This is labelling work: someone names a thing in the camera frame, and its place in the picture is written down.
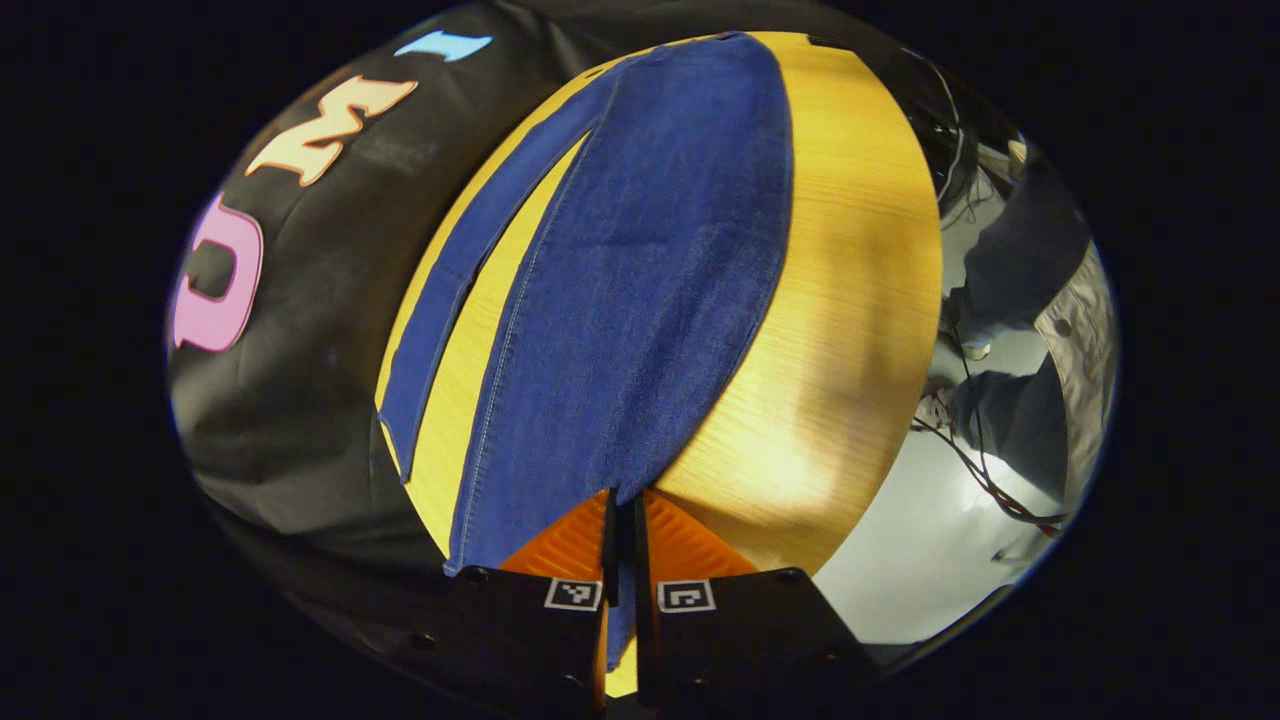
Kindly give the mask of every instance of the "person's leg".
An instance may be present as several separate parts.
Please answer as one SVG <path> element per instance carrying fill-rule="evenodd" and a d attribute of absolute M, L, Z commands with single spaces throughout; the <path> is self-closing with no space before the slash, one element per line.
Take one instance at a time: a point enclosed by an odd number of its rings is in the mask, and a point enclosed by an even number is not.
<path fill-rule="evenodd" d="M 965 255 L 965 283 L 951 291 L 950 318 L 966 347 L 988 345 L 1006 329 L 1030 329 L 1066 284 L 1089 245 L 1057 173 L 1043 161 L 1027 168 L 1004 213 Z"/>
<path fill-rule="evenodd" d="M 1046 495 L 1062 501 L 1066 487 L 1066 407 L 1053 357 L 1033 375 L 987 372 L 960 383 L 951 395 L 956 434 L 982 446 Z"/>

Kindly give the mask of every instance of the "jeans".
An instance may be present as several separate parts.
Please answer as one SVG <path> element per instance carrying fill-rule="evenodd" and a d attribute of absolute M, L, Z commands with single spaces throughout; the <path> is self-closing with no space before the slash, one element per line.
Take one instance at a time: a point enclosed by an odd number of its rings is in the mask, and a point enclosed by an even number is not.
<path fill-rule="evenodd" d="M 1005 211 L 965 255 L 965 284 L 951 292 L 960 342 L 980 347 L 1007 329 L 1033 329 L 1088 245 L 1088 227 L 1066 187 L 1052 168 L 1033 160 Z M 950 405 L 956 433 L 972 447 L 979 446 L 980 415 L 984 450 L 1062 500 L 1066 409 L 1051 355 L 1033 375 L 979 373 L 956 388 Z"/>
<path fill-rule="evenodd" d="M 498 324 L 448 574 L 500 565 L 600 489 L 626 502 L 655 482 L 736 372 L 782 269 L 791 115 L 773 54 L 731 33 L 616 65 L 529 133 L 442 249 L 383 407 L 404 471 L 475 274 L 584 133 Z M 621 577 L 611 669 L 635 614 Z"/>

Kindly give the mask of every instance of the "person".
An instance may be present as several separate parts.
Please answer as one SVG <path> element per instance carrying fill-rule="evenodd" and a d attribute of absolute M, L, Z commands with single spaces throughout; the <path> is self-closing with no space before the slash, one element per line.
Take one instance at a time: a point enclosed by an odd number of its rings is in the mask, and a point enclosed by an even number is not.
<path fill-rule="evenodd" d="M 1089 228 L 1034 146 L 964 265 L 964 284 L 942 300 L 938 329 L 948 345 L 978 361 L 1001 333 L 1036 331 L 1048 351 L 1030 375 L 984 372 L 959 386 L 931 378 L 916 416 L 980 445 L 1070 511 L 1101 450 L 1119 343 Z"/>

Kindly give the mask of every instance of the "gray floor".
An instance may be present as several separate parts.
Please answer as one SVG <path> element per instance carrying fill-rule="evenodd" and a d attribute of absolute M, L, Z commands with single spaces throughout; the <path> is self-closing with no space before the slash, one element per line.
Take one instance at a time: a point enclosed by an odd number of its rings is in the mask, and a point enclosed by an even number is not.
<path fill-rule="evenodd" d="M 943 288 L 964 283 L 964 255 L 1004 201 L 984 177 L 969 188 L 973 213 L 960 202 L 942 219 Z M 1006 333 L 973 373 L 1034 373 L 1046 346 L 1034 332 Z M 959 383 L 964 368 L 942 342 L 929 375 Z M 968 448 L 956 438 L 961 447 Z M 977 451 L 969 455 L 977 461 Z M 1056 502 L 987 455 L 992 480 L 1030 511 L 1051 514 Z M 864 643 L 915 643 L 943 630 L 996 588 L 1016 582 L 1047 547 L 1036 527 L 1006 516 L 969 475 L 960 459 L 931 433 L 908 433 L 884 484 L 845 543 L 814 577 L 828 601 Z"/>

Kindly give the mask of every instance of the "wooden table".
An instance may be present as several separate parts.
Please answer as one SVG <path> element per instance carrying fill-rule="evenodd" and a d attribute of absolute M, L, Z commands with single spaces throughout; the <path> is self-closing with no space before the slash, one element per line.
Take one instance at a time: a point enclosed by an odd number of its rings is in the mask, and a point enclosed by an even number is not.
<path fill-rule="evenodd" d="M 813 46 L 804 35 L 751 35 L 778 58 L 791 100 L 795 195 L 786 261 L 741 368 L 655 487 L 760 569 L 796 565 L 814 574 L 888 474 L 924 384 L 942 290 L 938 211 L 906 118 L 856 55 Z M 379 406 L 392 351 L 462 209 L 529 128 L 620 60 L 556 92 L 463 190 L 406 292 L 379 377 Z M 539 184 L 485 264 L 428 400 L 406 489 L 445 553 L 507 291 L 576 154 Z M 634 643 L 609 674 L 611 696 L 635 689 L 632 662 Z"/>

